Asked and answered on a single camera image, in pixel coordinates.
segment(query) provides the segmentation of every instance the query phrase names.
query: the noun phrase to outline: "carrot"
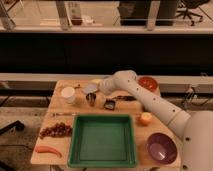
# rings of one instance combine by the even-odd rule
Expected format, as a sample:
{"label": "carrot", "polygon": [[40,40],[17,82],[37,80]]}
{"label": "carrot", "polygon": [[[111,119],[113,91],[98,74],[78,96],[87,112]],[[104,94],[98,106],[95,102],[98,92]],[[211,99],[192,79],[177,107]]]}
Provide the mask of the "carrot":
{"label": "carrot", "polygon": [[62,154],[58,150],[56,150],[55,148],[49,147],[49,146],[36,146],[34,148],[34,150],[37,153],[53,153],[53,154],[56,154],[60,158],[62,157]]}

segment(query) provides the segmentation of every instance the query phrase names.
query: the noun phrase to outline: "cup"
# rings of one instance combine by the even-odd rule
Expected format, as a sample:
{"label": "cup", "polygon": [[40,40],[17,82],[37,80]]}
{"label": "cup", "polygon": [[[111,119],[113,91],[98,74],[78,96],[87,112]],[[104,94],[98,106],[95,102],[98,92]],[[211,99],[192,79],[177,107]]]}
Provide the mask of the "cup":
{"label": "cup", "polygon": [[66,99],[66,102],[73,104],[75,101],[75,89],[73,87],[65,87],[61,91],[61,96]]}

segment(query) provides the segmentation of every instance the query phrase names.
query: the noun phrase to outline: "bowl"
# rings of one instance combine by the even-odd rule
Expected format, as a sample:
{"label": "bowl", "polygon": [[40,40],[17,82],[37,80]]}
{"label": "bowl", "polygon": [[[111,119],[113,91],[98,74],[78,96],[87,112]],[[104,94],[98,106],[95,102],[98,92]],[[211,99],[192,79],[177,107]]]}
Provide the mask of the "bowl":
{"label": "bowl", "polygon": [[175,143],[163,133],[154,133],[149,136],[147,150],[152,159],[161,164],[170,164],[177,158]]}

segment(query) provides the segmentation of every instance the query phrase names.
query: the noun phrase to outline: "bunch of grapes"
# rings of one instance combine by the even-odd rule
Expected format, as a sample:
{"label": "bunch of grapes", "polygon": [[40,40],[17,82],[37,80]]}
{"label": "bunch of grapes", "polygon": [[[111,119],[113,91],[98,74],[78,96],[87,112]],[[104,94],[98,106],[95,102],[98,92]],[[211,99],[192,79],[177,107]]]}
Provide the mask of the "bunch of grapes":
{"label": "bunch of grapes", "polygon": [[41,132],[39,137],[43,139],[44,137],[65,137],[71,136],[72,128],[70,125],[66,125],[65,123],[56,123],[52,127],[46,127]]}

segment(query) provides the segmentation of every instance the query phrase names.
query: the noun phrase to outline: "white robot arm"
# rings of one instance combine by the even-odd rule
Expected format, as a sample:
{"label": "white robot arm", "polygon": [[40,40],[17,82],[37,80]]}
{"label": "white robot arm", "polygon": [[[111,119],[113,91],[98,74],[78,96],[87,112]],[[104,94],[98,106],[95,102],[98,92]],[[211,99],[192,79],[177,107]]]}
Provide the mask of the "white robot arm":
{"label": "white robot arm", "polygon": [[129,92],[156,115],[183,141],[181,170],[213,170],[213,112],[191,117],[186,111],[141,87],[134,71],[118,71],[100,83],[100,91],[110,94],[121,89]]}

